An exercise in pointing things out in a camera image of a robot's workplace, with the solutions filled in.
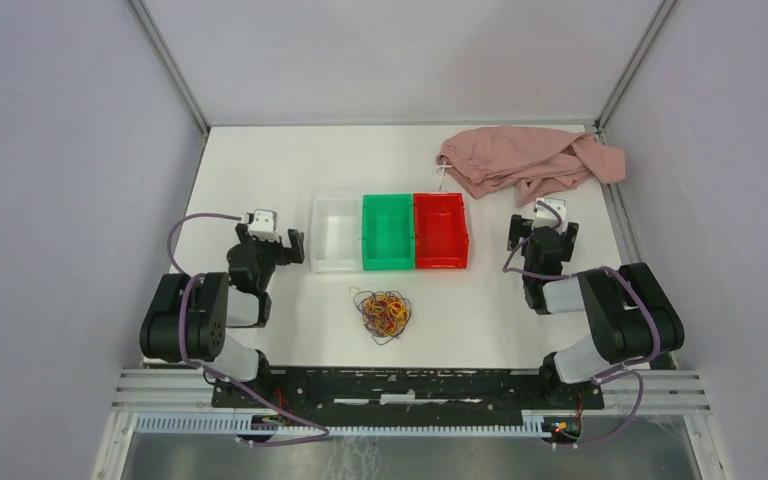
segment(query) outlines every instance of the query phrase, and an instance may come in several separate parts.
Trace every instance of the towel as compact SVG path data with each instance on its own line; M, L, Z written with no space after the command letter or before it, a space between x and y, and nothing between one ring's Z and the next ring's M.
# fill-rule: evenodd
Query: towel
M572 190L595 176L602 183L625 178L625 154L596 143L589 133L537 127L482 127L443 142L438 165L473 198L516 185L516 206Z

